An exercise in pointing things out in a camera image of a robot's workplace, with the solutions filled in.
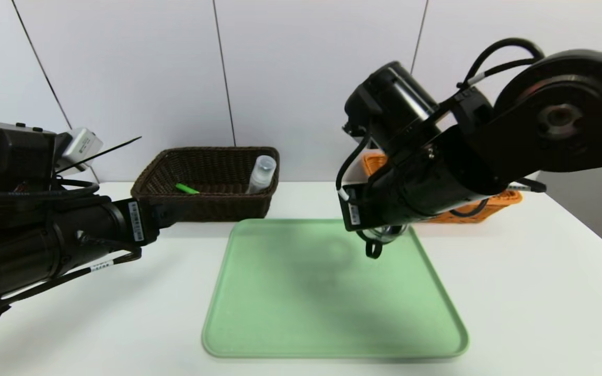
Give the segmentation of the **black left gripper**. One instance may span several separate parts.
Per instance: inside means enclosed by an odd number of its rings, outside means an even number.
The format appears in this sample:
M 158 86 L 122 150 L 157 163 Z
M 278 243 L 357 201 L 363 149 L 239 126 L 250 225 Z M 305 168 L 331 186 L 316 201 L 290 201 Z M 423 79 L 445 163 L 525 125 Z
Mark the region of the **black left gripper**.
M 191 219 L 191 203 L 187 201 L 154 199 L 152 210 L 135 199 L 92 207 L 88 210 L 91 217 L 82 228 L 82 245 L 107 249 L 108 254 L 125 251 L 114 259 L 115 265 L 134 262 L 143 256 L 143 246 L 157 240 L 159 229 Z

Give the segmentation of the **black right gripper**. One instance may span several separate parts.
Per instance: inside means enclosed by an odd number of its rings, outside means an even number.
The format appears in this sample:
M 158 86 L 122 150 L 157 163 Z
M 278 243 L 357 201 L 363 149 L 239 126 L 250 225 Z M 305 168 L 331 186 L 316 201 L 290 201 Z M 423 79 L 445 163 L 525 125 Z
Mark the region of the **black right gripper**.
M 367 184 L 344 185 L 338 190 L 342 220 L 348 232 L 384 226 L 385 221 L 375 207 L 375 197 L 368 196 Z

